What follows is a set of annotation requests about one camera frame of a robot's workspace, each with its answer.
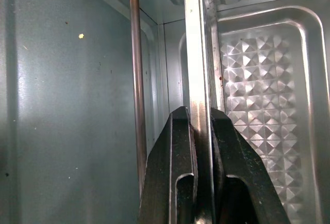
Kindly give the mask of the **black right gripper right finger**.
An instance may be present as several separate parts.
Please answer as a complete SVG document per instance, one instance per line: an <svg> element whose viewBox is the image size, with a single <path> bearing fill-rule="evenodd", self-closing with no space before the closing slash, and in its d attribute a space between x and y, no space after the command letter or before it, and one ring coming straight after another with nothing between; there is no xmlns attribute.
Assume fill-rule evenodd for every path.
<svg viewBox="0 0 330 224"><path fill-rule="evenodd" d="M211 109L217 223L289 223L260 156L222 111Z"/></svg>

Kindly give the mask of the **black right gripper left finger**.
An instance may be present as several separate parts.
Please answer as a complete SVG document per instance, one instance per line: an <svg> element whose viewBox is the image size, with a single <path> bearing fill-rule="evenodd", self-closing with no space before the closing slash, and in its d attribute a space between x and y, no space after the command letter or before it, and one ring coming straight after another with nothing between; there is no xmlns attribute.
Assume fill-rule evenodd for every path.
<svg viewBox="0 0 330 224"><path fill-rule="evenodd" d="M193 223L198 171L185 106L170 113L147 158L139 223Z"/></svg>

